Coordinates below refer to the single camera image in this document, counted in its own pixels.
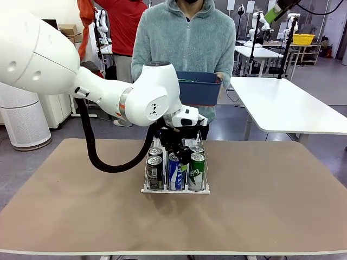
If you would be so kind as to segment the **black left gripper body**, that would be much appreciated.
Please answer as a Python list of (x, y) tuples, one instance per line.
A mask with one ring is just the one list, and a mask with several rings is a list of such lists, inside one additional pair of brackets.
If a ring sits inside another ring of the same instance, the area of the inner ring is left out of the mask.
[(166, 125), (165, 123), (157, 123), (157, 138), (160, 139), (161, 145), (171, 145), (174, 153), (177, 152), (178, 146), (186, 146), (184, 139), (189, 132), (189, 127), (178, 127)]

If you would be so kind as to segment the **person left hand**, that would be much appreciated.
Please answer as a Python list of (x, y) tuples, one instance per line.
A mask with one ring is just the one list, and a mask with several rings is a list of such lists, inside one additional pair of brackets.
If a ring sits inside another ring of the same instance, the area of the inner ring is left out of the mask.
[(223, 93), (225, 91), (225, 88), (224, 88), (224, 73), (216, 72), (215, 74), (216, 74), (217, 78), (221, 81), (219, 95), (218, 95), (218, 98), (217, 98), (217, 100), (219, 101), (223, 97)]

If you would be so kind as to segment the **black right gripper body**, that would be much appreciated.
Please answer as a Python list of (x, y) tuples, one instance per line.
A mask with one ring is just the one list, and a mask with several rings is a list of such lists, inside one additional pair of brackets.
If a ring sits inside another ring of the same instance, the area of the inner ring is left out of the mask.
[(274, 6), (274, 20), (277, 21), (288, 10), (292, 9), (295, 5), (297, 5), (300, 2), (301, 0), (277, 0)]

